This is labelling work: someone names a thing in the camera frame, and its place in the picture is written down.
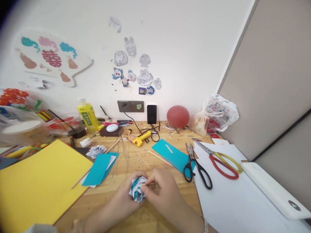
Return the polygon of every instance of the phone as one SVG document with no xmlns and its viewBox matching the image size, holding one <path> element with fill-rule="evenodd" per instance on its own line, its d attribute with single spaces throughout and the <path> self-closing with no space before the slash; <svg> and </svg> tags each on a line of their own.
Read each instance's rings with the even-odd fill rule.
<svg viewBox="0 0 311 233">
<path fill-rule="evenodd" d="M 156 105 L 147 105 L 147 123 L 149 125 L 156 124 Z"/>
</svg>

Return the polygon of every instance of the hand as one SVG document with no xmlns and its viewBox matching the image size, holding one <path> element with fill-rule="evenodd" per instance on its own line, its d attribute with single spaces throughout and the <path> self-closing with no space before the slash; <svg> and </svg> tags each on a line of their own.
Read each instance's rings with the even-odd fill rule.
<svg viewBox="0 0 311 233">
<path fill-rule="evenodd" d="M 157 182 L 160 186 L 159 194 L 144 185 L 144 192 L 157 210 L 181 232 L 204 232 L 203 218 L 192 209 L 183 199 L 177 183 L 172 174 L 167 170 L 154 169 L 146 184 Z"/>
</svg>

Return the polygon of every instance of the scissors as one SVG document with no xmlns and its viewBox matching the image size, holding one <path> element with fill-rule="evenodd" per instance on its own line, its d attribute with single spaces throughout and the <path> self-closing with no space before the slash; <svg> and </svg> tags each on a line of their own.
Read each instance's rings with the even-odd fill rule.
<svg viewBox="0 0 311 233">
<path fill-rule="evenodd" d="M 235 161 L 234 159 L 232 159 L 230 156 L 225 155 L 223 153 L 219 153 L 219 152 L 214 152 L 211 149 L 207 148 L 206 146 L 202 145 L 201 143 L 199 143 L 198 141 L 195 141 L 200 147 L 203 148 L 203 150 L 205 150 L 207 153 L 209 153 L 210 155 L 210 159 L 214 165 L 214 167 L 217 169 L 217 171 L 219 171 L 223 176 L 231 179 L 231 180 L 236 180 L 239 178 L 239 174 L 241 174 L 243 172 L 242 167 L 237 163 L 237 161 Z M 234 167 L 232 167 L 226 160 L 224 160 L 222 157 L 225 157 L 229 160 L 231 160 L 238 168 L 235 169 Z M 228 175 L 227 173 L 223 172 L 216 164 L 216 162 L 220 163 L 221 165 L 225 166 L 227 169 L 229 169 L 230 171 L 233 172 L 234 176 Z"/>
<path fill-rule="evenodd" d="M 200 173 L 200 176 L 203 180 L 203 183 L 205 185 L 205 187 L 209 190 L 211 190 L 213 188 L 213 183 L 212 183 L 212 180 L 209 176 L 209 174 L 206 172 L 206 170 L 198 163 L 198 161 L 195 159 L 194 157 L 194 152 L 193 152 L 193 146 L 192 146 L 192 143 L 190 143 L 190 148 L 188 147 L 188 144 L 186 143 L 186 147 L 187 147 L 187 150 L 188 150 L 188 154 L 189 154 L 189 162 L 186 164 L 186 166 L 184 167 L 184 177 L 185 177 L 185 180 L 187 182 L 191 182 L 192 181 L 192 178 L 193 176 L 195 176 L 195 173 L 192 172 L 192 166 L 191 166 L 191 163 L 192 161 L 194 161 L 198 167 L 198 171 Z M 185 175 L 185 171 L 186 171 L 186 168 L 188 168 L 190 170 L 190 179 L 188 180 L 186 175 Z M 205 178 L 202 174 L 202 171 L 207 175 L 207 178 L 209 179 L 209 182 L 210 182 L 210 186 L 207 185 L 206 181 L 205 181 Z"/>
</svg>

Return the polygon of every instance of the yellow bottle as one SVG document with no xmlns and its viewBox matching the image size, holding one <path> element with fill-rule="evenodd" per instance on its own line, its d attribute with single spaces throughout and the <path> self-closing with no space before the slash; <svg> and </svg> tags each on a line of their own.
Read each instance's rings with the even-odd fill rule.
<svg viewBox="0 0 311 233">
<path fill-rule="evenodd" d="M 78 112 L 81 114 L 84 123 L 88 131 L 96 131 L 97 127 L 100 125 L 93 109 L 93 106 L 90 103 L 87 103 L 85 98 L 79 98 L 78 102 Z"/>
</svg>

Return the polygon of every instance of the glue gun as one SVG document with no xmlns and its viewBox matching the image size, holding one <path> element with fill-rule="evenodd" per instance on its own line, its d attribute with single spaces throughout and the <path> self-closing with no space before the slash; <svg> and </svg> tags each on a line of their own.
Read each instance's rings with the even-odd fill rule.
<svg viewBox="0 0 311 233">
<path fill-rule="evenodd" d="M 151 131 L 149 130 L 147 133 L 145 133 L 142 136 L 139 136 L 135 138 L 132 143 L 136 144 L 138 147 L 141 147 L 143 145 L 143 140 L 151 136 Z"/>
</svg>

